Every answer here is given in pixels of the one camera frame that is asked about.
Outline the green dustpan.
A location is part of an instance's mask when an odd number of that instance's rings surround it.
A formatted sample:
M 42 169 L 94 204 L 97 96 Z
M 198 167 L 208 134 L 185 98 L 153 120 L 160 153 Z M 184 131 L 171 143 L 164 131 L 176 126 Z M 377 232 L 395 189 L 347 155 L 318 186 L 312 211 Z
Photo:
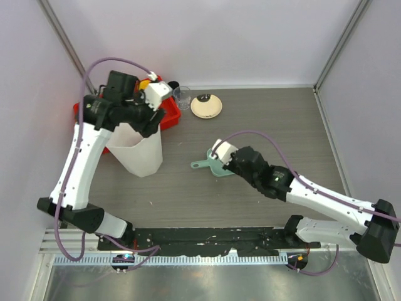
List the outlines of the green dustpan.
M 223 169 L 223 164 L 217 159 L 213 159 L 211 154 L 212 154 L 212 149 L 208 149 L 206 152 L 206 160 L 191 162 L 190 163 L 191 168 L 200 169 L 208 167 L 211 170 L 211 173 L 215 177 L 234 175 L 233 172 Z

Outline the white translucent waste bin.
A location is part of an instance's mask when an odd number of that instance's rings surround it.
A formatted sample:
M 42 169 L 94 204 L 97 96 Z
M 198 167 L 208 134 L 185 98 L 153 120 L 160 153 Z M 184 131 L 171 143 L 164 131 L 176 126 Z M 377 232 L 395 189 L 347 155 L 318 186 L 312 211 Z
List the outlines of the white translucent waste bin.
M 143 138 L 128 124 L 115 128 L 106 148 L 131 174 L 147 177 L 155 174 L 163 162 L 161 130 Z

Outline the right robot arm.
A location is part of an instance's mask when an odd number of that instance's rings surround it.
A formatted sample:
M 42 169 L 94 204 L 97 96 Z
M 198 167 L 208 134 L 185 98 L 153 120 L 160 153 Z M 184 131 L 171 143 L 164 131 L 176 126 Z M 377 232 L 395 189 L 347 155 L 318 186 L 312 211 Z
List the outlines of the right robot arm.
M 296 172 L 268 164 L 252 147 L 230 147 L 224 168 L 245 179 L 270 199 L 310 208 L 330 217 L 328 221 L 292 216 L 283 240 L 292 248 L 305 243 L 329 243 L 353 248 L 378 263 L 388 263 L 395 246 L 399 223 L 393 205 L 383 199 L 376 203 L 338 194 L 319 186 Z

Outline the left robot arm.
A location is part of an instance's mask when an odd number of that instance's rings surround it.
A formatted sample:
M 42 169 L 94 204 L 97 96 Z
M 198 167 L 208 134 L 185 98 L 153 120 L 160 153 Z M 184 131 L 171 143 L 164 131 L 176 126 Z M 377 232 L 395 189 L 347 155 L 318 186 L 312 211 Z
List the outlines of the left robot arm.
M 83 97 L 77 112 L 73 142 L 65 166 L 50 196 L 39 198 L 37 208 L 76 226 L 85 233 L 112 237 L 119 250 L 129 249 L 134 241 L 133 225 L 103 208 L 90 204 L 89 190 L 102 152 L 120 124 L 128 124 L 142 137 L 154 135 L 165 111 L 162 102 L 172 89 L 158 78 L 144 89 L 133 75 L 111 71 L 100 95 Z

